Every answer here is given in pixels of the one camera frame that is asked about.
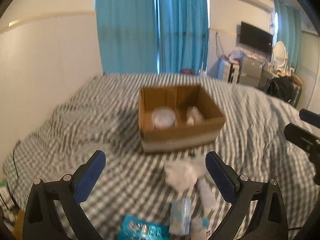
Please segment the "blue curtain panel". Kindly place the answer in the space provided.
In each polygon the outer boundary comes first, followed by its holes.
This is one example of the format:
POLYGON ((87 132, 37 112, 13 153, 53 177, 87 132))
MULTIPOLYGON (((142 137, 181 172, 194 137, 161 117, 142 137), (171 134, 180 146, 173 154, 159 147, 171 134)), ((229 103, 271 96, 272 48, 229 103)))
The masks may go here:
POLYGON ((160 73, 207 68, 207 0, 155 0, 160 73))
POLYGON ((156 73, 154 0, 95 0, 103 72, 156 73))

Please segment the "blue curtain right panel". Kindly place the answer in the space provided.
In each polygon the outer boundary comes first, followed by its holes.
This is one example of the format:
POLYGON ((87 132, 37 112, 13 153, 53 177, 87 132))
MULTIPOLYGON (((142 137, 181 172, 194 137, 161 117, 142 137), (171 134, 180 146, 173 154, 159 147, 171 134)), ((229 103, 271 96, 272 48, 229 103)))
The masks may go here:
POLYGON ((207 0, 155 0, 160 73, 207 68, 207 0))

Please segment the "black wall television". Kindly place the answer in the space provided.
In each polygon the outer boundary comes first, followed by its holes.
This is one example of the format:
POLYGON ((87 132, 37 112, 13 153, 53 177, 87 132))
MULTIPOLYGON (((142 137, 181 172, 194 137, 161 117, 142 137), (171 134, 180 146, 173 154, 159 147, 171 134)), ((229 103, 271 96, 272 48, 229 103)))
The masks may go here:
POLYGON ((273 35, 246 22, 241 22, 239 42, 267 55, 272 54, 273 35))

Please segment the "clear round plastic container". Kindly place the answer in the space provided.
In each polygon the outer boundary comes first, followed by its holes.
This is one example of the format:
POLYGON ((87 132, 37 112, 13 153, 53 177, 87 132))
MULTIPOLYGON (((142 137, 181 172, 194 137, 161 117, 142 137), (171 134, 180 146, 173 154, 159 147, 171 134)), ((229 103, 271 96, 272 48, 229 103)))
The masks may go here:
POLYGON ((175 126, 175 111, 170 107, 157 107, 151 115, 154 129, 168 129, 175 126))

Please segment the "white plush toy blue star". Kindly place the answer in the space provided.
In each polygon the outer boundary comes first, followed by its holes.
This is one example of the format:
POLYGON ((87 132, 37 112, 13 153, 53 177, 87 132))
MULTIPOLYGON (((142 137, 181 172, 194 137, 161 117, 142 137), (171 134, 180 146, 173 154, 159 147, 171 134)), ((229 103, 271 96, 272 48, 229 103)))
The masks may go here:
POLYGON ((190 223, 191 240, 207 240, 210 235, 209 220, 206 217, 193 218, 190 223))

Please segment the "dark red patterned bag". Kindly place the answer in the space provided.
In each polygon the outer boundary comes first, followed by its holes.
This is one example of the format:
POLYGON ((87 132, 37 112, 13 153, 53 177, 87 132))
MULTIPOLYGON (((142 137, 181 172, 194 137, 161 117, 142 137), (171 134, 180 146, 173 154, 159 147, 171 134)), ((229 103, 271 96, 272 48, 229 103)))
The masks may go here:
POLYGON ((195 71, 191 68, 183 68, 180 70, 180 74, 195 76, 195 71))

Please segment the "white suitcase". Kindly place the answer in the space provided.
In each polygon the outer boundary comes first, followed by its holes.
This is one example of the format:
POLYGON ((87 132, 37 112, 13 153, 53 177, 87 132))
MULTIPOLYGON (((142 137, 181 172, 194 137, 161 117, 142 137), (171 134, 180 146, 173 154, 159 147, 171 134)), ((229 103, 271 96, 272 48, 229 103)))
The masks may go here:
POLYGON ((225 58, 219 61, 219 70, 217 79, 229 83, 238 83, 240 74, 240 64, 238 62, 230 62, 225 58))

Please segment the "white cream tube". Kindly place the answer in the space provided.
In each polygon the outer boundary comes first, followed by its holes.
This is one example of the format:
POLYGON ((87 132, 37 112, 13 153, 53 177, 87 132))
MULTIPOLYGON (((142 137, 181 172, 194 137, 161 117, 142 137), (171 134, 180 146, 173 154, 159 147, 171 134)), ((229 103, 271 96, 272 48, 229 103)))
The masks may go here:
POLYGON ((200 178, 196 183, 199 190, 200 200, 203 206, 204 214, 207 216, 212 210, 216 208, 216 200, 210 188, 210 185, 205 178, 200 178))

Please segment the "teal curtain far window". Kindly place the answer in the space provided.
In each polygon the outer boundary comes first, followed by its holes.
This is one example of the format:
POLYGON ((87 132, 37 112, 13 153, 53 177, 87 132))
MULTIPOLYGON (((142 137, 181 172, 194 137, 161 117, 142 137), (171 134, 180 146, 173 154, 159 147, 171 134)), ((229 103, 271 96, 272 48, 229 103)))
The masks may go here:
POLYGON ((284 0, 274 0, 275 12, 278 15, 277 41, 282 41, 288 53, 287 65, 295 68, 295 73, 301 67, 302 25, 300 12, 287 5, 284 0))

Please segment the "grey checkered bed cover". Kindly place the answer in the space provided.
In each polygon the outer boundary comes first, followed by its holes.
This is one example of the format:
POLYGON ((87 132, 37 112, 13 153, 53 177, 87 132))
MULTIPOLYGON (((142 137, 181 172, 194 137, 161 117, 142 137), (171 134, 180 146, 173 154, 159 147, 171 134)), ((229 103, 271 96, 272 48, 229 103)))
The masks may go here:
POLYGON ((291 122, 319 134, 288 103, 253 87, 178 74, 109 74, 93 79, 59 105, 7 156, 3 171, 24 209, 35 178, 59 180, 96 150, 104 151, 106 166, 82 209, 103 239, 115 239, 125 215, 168 223, 171 202, 181 195, 165 183, 164 163, 215 151, 239 174, 255 181, 277 180, 289 227, 300 227, 317 202, 319 188, 308 155, 284 137, 284 127, 291 122), (145 154, 138 129, 140 88, 190 84, 201 85, 226 117, 216 141, 145 154))

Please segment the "white oval vanity mirror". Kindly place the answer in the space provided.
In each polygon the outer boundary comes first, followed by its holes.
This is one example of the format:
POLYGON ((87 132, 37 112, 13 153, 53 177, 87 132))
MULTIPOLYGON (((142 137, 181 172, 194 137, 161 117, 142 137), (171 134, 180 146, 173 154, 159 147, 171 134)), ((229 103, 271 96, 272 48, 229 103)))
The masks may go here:
POLYGON ((278 41, 273 48, 272 54, 273 63, 277 68, 285 67, 287 62, 287 51, 285 44, 282 41, 278 41))

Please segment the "open cardboard box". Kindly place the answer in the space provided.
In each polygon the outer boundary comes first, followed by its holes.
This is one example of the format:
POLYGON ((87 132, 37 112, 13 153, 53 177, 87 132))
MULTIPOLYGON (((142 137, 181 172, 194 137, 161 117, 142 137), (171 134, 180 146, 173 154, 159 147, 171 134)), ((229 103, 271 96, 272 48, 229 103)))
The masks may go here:
POLYGON ((215 142, 226 118, 201 85, 143 87, 139 91, 138 125, 145 153, 172 152, 215 142), (196 106, 204 116, 200 124, 186 124, 189 107, 196 106), (175 126, 154 129, 152 112, 157 107, 175 111, 175 126))

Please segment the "blue curtain left panel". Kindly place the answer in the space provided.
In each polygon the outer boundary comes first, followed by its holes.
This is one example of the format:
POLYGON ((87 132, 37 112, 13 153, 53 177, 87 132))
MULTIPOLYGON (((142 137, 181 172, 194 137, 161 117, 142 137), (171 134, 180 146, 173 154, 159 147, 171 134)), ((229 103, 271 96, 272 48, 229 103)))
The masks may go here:
POLYGON ((95 0, 103 72, 156 73, 154 0, 95 0))

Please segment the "plastic bag on fridge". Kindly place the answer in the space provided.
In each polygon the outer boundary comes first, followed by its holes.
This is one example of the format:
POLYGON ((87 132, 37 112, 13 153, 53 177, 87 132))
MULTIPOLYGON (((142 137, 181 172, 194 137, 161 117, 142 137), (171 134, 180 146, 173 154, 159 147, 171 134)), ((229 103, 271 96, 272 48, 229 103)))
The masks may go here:
POLYGON ((243 55, 243 50, 241 48, 235 49, 229 54, 228 60, 230 62, 235 62, 235 61, 240 62, 242 55, 243 55))

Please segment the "white sock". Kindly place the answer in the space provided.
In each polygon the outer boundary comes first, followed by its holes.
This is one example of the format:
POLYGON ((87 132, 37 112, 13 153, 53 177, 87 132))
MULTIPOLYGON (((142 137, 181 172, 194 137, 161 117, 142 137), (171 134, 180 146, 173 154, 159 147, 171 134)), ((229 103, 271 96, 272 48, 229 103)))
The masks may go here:
POLYGON ((198 178, 207 173, 204 157, 167 161, 164 164, 165 182, 177 193, 192 189, 198 178))

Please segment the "black backpack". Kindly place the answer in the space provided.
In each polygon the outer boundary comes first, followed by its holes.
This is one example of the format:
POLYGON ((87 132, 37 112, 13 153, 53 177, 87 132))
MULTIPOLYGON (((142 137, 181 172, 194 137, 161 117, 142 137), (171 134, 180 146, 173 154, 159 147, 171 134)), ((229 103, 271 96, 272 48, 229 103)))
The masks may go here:
POLYGON ((274 77, 268 80, 263 91, 293 107, 296 107, 301 94, 301 88, 288 76, 274 77))

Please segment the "teal blister pack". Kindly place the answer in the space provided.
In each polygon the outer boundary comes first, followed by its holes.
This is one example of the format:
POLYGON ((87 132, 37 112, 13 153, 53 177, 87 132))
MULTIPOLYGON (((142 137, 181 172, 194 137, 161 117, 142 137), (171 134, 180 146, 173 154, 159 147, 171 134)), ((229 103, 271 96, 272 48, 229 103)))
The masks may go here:
POLYGON ((117 240, 131 239, 167 240, 170 239, 169 227, 126 215, 117 235, 117 240))

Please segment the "grey mini fridge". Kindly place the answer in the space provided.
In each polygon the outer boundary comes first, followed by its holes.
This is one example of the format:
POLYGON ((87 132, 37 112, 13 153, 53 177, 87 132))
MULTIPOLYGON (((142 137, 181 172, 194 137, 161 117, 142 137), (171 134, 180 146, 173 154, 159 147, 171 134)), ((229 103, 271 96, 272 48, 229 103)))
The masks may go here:
POLYGON ((251 87, 259 85, 262 64, 250 57, 243 57, 240 64, 239 83, 251 87))

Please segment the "white blue tissue pack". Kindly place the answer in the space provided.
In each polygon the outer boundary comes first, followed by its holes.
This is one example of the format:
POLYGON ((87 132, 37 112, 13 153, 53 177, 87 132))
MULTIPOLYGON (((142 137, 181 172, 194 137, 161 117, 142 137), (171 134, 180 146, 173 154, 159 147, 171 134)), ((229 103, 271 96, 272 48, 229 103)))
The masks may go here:
POLYGON ((191 199, 182 198, 171 204, 169 233, 176 236, 186 236, 190 232, 191 199))

